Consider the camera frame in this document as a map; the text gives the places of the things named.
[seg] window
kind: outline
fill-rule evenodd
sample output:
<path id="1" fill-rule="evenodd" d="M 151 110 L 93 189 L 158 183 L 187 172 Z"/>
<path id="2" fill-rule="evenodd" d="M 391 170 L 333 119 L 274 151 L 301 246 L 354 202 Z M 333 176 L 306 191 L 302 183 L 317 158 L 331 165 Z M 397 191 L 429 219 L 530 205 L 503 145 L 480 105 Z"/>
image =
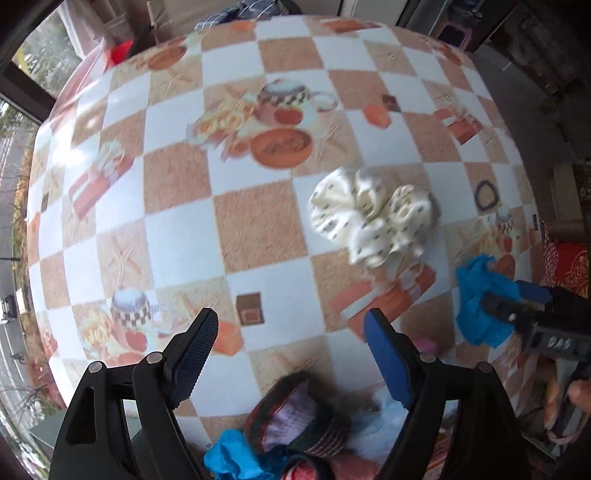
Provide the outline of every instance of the window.
<path id="1" fill-rule="evenodd" d="M 27 37 L 12 61 L 47 93 L 57 97 L 81 59 L 54 11 Z"/>
<path id="2" fill-rule="evenodd" d="M 8 447 L 33 479 L 46 480 L 49 477 L 50 465 L 47 458 L 40 450 L 35 448 L 32 440 L 21 436 L 4 405 L 1 403 L 0 434 L 4 437 Z"/>
<path id="3" fill-rule="evenodd" d="M 39 126 L 26 116 L 18 112 L 12 105 L 0 100 L 0 166 L 4 164 L 5 150 L 12 142 L 12 137 L 20 132 L 25 134 L 28 143 L 35 137 Z M 22 143 L 22 135 L 19 136 L 19 141 Z"/>

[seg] window frame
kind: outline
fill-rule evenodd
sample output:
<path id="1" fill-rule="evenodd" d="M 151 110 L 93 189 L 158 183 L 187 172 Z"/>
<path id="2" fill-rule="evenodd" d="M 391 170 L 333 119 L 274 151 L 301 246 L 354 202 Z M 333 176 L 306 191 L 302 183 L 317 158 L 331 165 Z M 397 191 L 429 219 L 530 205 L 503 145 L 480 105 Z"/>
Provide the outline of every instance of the window frame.
<path id="1" fill-rule="evenodd" d="M 20 0 L 3 6 L 0 16 L 0 99 L 42 124 L 56 100 L 13 62 L 27 37 L 63 0 Z"/>

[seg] knitted hat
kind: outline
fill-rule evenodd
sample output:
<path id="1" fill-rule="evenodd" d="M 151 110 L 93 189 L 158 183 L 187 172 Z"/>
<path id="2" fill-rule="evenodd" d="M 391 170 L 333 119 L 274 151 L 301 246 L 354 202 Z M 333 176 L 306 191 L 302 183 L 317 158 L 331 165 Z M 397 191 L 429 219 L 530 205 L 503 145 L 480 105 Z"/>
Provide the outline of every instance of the knitted hat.
<path id="1" fill-rule="evenodd" d="M 339 453 L 347 442 L 349 419 L 308 393 L 309 375 L 280 379 L 246 420 L 244 436 L 257 454 L 278 445 L 317 457 Z"/>

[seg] tablecloth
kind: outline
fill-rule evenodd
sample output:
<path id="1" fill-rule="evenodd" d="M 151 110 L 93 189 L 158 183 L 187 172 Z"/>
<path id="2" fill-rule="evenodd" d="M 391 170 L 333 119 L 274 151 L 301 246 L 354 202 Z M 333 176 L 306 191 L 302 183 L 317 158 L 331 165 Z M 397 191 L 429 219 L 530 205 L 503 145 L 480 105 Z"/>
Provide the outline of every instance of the tablecloth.
<path id="1" fill-rule="evenodd" d="M 434 194 L 441 217 L 418 261 L 366 271 L 313 232 L 308 200 L 338 167 Z M 482 180 L 500 199 L 484 212 Z M 214 351 L 176 411 L 201 447 L 300 369 L 342 408 L 364 404 L 382 382 L 363 337 L 369 306 L 448 361 L 490 361 L 519 409 L 536 359 L 516 336 L 497 349 L 462 338 L 454 273 L 486 253 L 539 281 L 536 214 L 511 134 L 461 51 L 350 19 L 239 21 L 128 60 L 41 127 L 31 292 L 67 403 L 90 362 L 139 361 L 214 308 Z"/>

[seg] car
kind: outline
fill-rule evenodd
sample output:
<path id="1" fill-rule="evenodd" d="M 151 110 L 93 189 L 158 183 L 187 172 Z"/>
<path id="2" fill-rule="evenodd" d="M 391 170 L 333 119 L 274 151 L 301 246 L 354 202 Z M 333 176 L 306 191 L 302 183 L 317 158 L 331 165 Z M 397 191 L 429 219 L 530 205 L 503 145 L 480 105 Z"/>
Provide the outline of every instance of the car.
<path id="1" fill-rule="evenodd" d="M 2 306 L 2 318 L 0 318 L 0 325 L 5 325 L 11 320 L 17 318 L 17 308 L 14 295 L 8 295 L 4 298 L 0 298 L 0 305 Z"/>

